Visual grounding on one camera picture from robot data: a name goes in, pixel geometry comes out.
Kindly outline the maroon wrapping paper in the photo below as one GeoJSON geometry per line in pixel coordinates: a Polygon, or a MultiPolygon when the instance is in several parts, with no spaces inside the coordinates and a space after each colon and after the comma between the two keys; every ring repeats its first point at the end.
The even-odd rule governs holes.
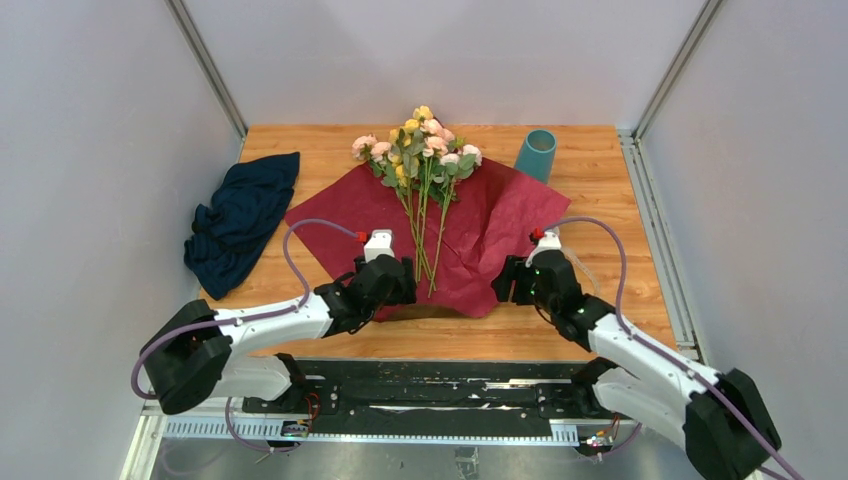
{"type": "MultiPolygon", "coordinates": [[[[428,207],[425,245],[437,258],[436,287],[422,279],[420,305],[452,309],[474,318],[486,316],[497,300],[490,286],[508,255],[524,256],[530,233],[561,219],[571,201],[562,193],[509,166],[486,159],[457,188],[446,214],[428,207]]],[[[288,210],[288,225],[306,220],[296,234],[327,273],[350,271],[361,244],[329,227],[324,219],[351,231],[389,229],[398,256],[413,257],[410,222],[395,191],[382,185],[367,166],[358,166],[329,187],[288,210]]]]}

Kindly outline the cream ribbon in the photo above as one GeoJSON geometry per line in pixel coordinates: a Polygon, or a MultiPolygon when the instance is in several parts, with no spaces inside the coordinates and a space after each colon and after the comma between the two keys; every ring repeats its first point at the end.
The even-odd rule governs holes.
{"type": "Polygon", "coordinates": [[[591,282],[593,294],[599,295],[601,293],[601,285],[597,277],[592,273],[592,271],[579,259],[578,255],[573,249],[567,246],[563,246],[562,251],[565,257],[572,263],[572,265],[579,269],[591,282]]]}

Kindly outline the teal conical vase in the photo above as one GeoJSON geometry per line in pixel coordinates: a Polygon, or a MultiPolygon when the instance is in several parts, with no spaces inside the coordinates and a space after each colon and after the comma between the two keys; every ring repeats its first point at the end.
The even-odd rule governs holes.
{"type": "Polygon", "coordinates": [[[545,129],[529,132],[519,149],[514,168],[535,180],[547,184],[555,159],[557,139],[545,129]]]}

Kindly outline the pink yellow flower bunch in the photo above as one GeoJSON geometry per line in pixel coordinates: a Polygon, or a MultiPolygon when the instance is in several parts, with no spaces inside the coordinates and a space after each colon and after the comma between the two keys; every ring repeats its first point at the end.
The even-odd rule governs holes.
{"type": "Polygon", "coordinates": [[[458,201],[458,185],[482,166],[481,149],[456,136],[429,106],[420,105],[387,139],[357,137],[351,154],[394,190],[410,223],[415,278],[425,279],[427,293],[435,293],[448,212],[458,201]]]}

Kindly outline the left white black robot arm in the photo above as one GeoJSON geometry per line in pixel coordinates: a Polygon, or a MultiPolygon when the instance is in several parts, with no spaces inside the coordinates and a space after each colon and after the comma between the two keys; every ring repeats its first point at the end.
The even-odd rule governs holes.
{"type": "Polygon", "coordinates": [[[187,412],[210,398],[270,401],[298,411],[306,386],[290,363],[256,351],[361,330],[384,307],[416,301],[413,261],[380,254],[358,257],[356,268],[309,295],[246,309],[185,304],[144,345],[136,371],[145,371],[163,413],[187,412]]]}

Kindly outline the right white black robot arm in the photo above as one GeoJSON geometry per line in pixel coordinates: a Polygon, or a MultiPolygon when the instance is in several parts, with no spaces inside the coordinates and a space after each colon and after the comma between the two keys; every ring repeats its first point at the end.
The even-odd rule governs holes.
{"type": "Polygon", "coordinates": [[[509,255],[491,286],[500,302],[535,307],[559,335],[596,354],[576,376],[584,417],[628,416],[679,446],[705,479],[745,479],[782,440],[753,379],[687,359],[585,293],[559,250],[509,255]]]}

